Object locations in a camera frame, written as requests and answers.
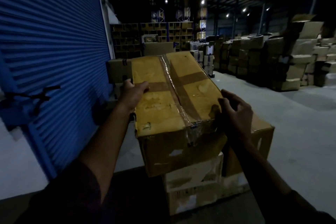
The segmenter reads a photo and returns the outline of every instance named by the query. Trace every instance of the person's right arm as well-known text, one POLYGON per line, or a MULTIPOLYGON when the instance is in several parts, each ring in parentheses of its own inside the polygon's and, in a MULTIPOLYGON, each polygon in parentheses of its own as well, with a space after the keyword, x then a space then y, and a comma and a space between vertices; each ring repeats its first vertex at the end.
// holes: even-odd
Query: person's right arm
POLYGON ((336 221, 326 213, 317 212, 297 192, 293 191, 251 143, 253 111, 237 95, 222 90, 218 99, 222 109, 222 124, 230 146, 237 155, 250 188, 266 222, 284 220, 336 221))

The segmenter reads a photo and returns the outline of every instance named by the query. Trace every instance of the person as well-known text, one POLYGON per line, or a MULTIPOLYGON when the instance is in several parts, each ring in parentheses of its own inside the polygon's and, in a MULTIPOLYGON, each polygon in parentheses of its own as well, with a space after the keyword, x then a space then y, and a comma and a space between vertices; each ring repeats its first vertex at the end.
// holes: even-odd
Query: person
MULTIPOLYGON (((148 89, 148 82, 134 86, 130 80, 125 81, 120 100, 87 147, 43 191, 32 197, 28 209, 16 223, 101 221, 102 202, 110 186, 129 116, 148 89)), ((336 223, 329 214, 318 212, 292 190, 261 157, 251 143, 253 111, 250 105, 226 90, 221 93, 223 97, 218 99, 220 128, 239 159, 265 221, 336 223)))

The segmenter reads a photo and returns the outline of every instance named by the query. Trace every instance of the forearm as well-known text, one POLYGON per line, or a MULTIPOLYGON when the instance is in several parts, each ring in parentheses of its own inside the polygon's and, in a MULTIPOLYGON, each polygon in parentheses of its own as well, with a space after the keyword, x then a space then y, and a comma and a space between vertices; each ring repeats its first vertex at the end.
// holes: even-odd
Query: forearm
POLYGON ((119 150, 127 131, 129 113, 123 105, 117 104, 78 158, 96 176, 101 189, 101 201, 111 183, 119 150))
POLYGON ((285 196, 292 189, 279 176, 270 163, 263 159, 250 140, 240 140, 233 146, 265 219, 285 207, 285 196))

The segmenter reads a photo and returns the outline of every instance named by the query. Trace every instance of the person's left hand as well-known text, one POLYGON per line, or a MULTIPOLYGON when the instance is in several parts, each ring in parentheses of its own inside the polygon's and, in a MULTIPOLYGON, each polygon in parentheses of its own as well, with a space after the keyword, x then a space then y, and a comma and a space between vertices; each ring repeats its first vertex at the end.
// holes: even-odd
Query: person's left hand
POLYGON ((132 113, 139 103, 145 91, 149 90, 148 82, 139 83, 134 86, 131 79, 124 81, 122 93, 120 95, 118 105, 126 108, 127 112, 132 113))

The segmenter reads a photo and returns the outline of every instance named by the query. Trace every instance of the hand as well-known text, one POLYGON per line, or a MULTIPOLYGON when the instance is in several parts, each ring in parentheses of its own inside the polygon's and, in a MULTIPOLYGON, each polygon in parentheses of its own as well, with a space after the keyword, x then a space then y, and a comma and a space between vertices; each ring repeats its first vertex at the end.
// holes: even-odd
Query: hand
POLYGON ((245 143, 251 138, 251 125, 253 111, 249 104, 237 95, 221 90, 223 98, 218 102, 221 106, 223 129, 232 143, 245 143))
POLYGON ((134 86, 131 83, 131 79, 128 79, 124 81, 122 93, 120 95, 117 105, 126 108, 126 111, 131 114, 134 111, 134 108, 139 103, 144 92, 148 90, 148 82, 143 82, 134 86))

